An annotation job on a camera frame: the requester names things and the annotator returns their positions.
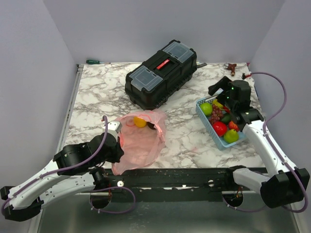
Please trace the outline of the yellow fake lemon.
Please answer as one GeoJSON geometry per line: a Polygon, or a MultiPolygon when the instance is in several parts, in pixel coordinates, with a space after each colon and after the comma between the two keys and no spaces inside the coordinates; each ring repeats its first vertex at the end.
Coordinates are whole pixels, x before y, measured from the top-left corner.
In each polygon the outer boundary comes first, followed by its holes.
{"type": "Polygon", "coordinates": [[[220,104],[217,99],[214,99],[212,101],[212,104],[216,105],[219,109],[223,110],[224,109],[224,106],[222,104],[220,104]]]}

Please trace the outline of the red fake grapes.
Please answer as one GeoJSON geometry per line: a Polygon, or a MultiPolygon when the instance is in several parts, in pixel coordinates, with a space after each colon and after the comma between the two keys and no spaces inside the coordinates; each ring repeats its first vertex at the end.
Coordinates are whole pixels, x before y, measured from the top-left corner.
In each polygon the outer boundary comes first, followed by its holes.
{"type": "Polygon", "coordinates": [[[220,121],[223,118],[222,110],[215,104],[212,105],[212,113],[209,118],[209,122],[213,125],[215,122],[220,121]]]}

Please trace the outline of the green fake apple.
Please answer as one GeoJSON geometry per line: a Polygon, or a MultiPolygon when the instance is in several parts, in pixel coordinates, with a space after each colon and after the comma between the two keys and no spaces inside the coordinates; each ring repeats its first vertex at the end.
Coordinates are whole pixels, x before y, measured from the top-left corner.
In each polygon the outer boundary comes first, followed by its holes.
{"type": "Polygon", "coordinates": [[[204,102],[204,103],[200,104],[199,106],[200,106],[200,109],[202,110],[202,112],[205,116],[208,117],[212,114],[213,107],[210,103],[204,102]]]}

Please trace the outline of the pink plastic bag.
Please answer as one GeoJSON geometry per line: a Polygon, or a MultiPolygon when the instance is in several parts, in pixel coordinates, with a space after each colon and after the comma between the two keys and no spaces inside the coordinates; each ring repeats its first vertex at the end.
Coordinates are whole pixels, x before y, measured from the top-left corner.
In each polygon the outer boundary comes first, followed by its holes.
{"type": "Polygon", "coordinates": [[[166,118],[163,111],[155,109],[132,112],[115,119],[122,124],[119,137],[124,155],[119,163],[112,164],[114,175],[121,175],[127,170],[144,168],[153,164],[165,147],[166,118]],[[134,117],[153,123],[156,129],[151,130],[147,125],[144,128],[135,126],[134,117]]]}

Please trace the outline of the dark purple fake plum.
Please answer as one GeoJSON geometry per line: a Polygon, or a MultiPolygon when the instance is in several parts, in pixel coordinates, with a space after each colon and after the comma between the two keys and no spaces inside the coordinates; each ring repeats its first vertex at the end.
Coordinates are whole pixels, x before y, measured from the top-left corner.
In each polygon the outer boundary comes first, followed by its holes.
{"type": "Polygon", "coordinates": [[[151,130],[155,130],[155,125],[151,122],[147,122],[147,126],[151,129],[151,130]]]}

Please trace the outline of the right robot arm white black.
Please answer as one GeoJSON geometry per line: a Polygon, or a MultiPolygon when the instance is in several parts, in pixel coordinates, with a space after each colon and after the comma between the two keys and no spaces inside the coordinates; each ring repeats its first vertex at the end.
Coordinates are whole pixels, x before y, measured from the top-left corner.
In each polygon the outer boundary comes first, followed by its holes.
{"type": "Polygon", "coordinates": [[[224,76],[208,88],[208,93],[215,95],[219,89],[222,92],[216,95],[216,99],[229,109],[233,121],[253,144],[268,173],[265,176],[236,166],[224,177],[224,186],[229,190],[247,187],[260,194],[269,208],[304,201],[303,207],[297,212],[305,211],[309,204],[306,189],[310,175],[285,155],[267,128],[268,120],[251,106],[251,87],[246,76],[235,81],[224,76]]]}

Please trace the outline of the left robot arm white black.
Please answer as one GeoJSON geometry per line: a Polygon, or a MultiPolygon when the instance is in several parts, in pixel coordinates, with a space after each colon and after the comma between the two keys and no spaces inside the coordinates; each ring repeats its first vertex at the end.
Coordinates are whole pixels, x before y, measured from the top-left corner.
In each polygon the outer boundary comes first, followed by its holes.
{"type": "Polygon", "coordinates": [[[85,191],[102,192],[109,181],[98,164],[119,162],[123,154],[120,138],[109,133],[67,145],[29,180],[1,188],[1,213],[6,220],[22,222],[60,198],[85,191]]]}

